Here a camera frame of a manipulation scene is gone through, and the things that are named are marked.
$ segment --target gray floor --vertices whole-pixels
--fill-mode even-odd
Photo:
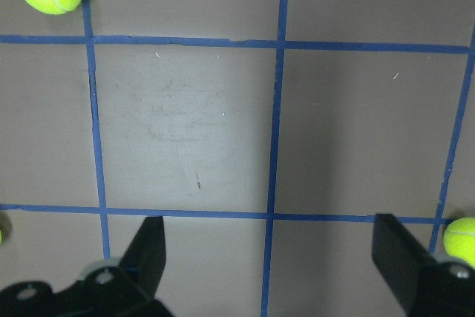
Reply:
[[[82,9],[46,16],[0,1],[0,207],[13,225],[0,288],[42,279],[63,289],[108,251],[104,223],[121,256],[159,209],[168,263],[158,297],[176,316],[403,316],[371,262],[373,226],[358,221],[427,218],[407,227],[429,245],[475,0],[288,0],[275,191],[286,219],[274,222],[261,315],[280,1],[91,0],[107,208]],[[247,39],[268,41],[239,48]],[[475,215],[474,95],[438,219]]]

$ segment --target floor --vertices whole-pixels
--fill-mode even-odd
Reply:
[[[475,0],[0,1],[0,288],[165,216],[176,316],[403,316],[370,258],[475,215]]]

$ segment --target horizontal blue tape line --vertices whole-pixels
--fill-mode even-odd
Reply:
[[[156,37],[156,36],[125,36],[98,35],[93,37],[95,44],[102,45],[184,45],[211,48],[286,48],[288,50],[331,50],[331,51],[362,51],[362,52],[419,52],[468,54],[468,46],[456,45],[425,45],[396,43],[364,43],[364,42],[311,42],[311,41],[275,41],[275,40],[243,40],[207,39],[189,37]],[[83,45],[88,43],[85,36],[23,36],[0,35],[0,42],[10,44],[46,44],[46,45]]]
[[[55,213],[88,213],[100,214],[99,207],[78,206],[36,206],[22,204],[0,204],[0,211],[22,210],[27,212],[55,212]],[[292,213],[261,213],[261,212],[214,212],[214,211],[185,211],[173,209],[130,209],[110,208],[105,209],[108,215],[162,215],[164,217],[190,217],[190,218],[239,218],[239,219],[273,219],[292,221],[326,221],[326,222],[353,222],[372,223],[374,215],[301,215]],[[399,221],[406,224],[448,224],[451,219],[435,219],[424,217],[398,217]]]

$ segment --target vertical blue tape line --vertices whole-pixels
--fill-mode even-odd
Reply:
[[[455,160],[457,145],[459,143],[460,131],[462,130],[462,121],[465,114],[465,107],[467,106],[468,94],[470,92],[472,73],[474,72],[475,64],[475,26],[472,31],[472,38],[470,43],[470,54],[467,58],[467,65],[465,66],[465,74],[462,83],[462,90],[460,92],[459,105],[453,124],[451,145],[449,147],[447,162],[444,170],[444,180],[440,188],[439,203],[436,210],[436,221],[441,220],[444,214],[445,202],[447,200],[448,185],[451,179],[453,162]],[[437,238],[439,237],[440,223],[435,223],[432,228],[432,235],[430,236],[429,251],[435,252],[437,245]]]
[[[109,244],[109,225],[107,216],[107,204],[105,200],[104,168],[102,165],[101,132],[99,126],[99,106],[97,104],[96,90],[96,54],[94,51],[94,35],[91,24],[91,3],[89,0],[82,1],[82,14],[84,19],[84,31],[86,37],[86,53],[88,56],[89,94],[91,98],[92,114],[92,139],[94,144],[94,159],[96,162],[97,194],[99,196],[99,214],[101,220],[102,252],[104,258],[111,257]]]
[[[267,317],[269,306],[269,282],[272,259],[272,235],[274,232],[275,188],[277,181],[277,161],[279,131],[281,123],[282,82],[284,79],[285,37],[287,26],[288,0],[279,0],[277,48],[275,54],[274,105],[272,111],[272,132],[270,143],[269,191],[267,196],[266,237],[262,276],[261,317]]]

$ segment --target blue grid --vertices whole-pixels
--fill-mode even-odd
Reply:
[[[162,215],[166,217],[190,217],[190,218],[228,218],[228,219],[257,219],[266,221],[266,236],[263,261],[263,284],[261,315],[267,316],[269,301],[269,279],[272,256],[272,232],[274,222],[277,220],[292,221],[334,221],[373,223],[373,215],[302,215],[275,213],[275,188],[278,165],[278,142],[281,117],[282,84],[284,80],[284,57],[285,50],[334,50],[334,51],[367,51],[367,52],[405,52],[405,53],[445,53],[467,56],[465,75],[462,90],[456,112],[451,142],[448,149],[448,157],[445,164],[444,180],[440,189],[439,203],[434,217],[399,217],[402,223],[426,224],[433,226],[429,250],[434,252],[440,227],[451,220],[443,218],[445,203],[447,200],[448,184],[451,178],[453,162],[456,156],[456,148],[459,142],[462,120],[468,100],[471,86],[471,75],[475,66],[475,28],[472,33],[470,46],[455,45],[430,45],[430,44],[399,44],[399,43],[363,43],[363,42],[307,42],[286,40],[288,0],[280,0],[278,14],[277,40],[250,39],[246,41],[231,41],[229,39],[210,38],[186,38],[164,36],[95,36],[91,24],[91,6],[89,0],[82,3],[84,19],[84,36],[21,36],[0,35],[1,43],[28,44],[28,45],[85,45],[88,59],[88,75],[90,84],[91,114],[93,123],[93,144],[96,164],[96,179],[98,189],[98,207],[79,206],[42,206],[21,204],[0,204],[0,210],[23,210],[26,212],[59,212],[75,214],[99,215],[102,230],[102,249],[104,258],[110,258],[108,216],[109,215]],[[99,125],[99,107],[96,95],[96,57],[95,44],[110,45],[185,45],[213,48],[268,48],[276,50],[275,66],[275,94],[272,112],[272,133],[269,162],[269,191],[267,210],[262,212],[217,212],[217,211],[186,211],[186,210],[162,210],[162,209],[120,209],[107,207],[105,196],[105,182],[102,165],[102,147]]]

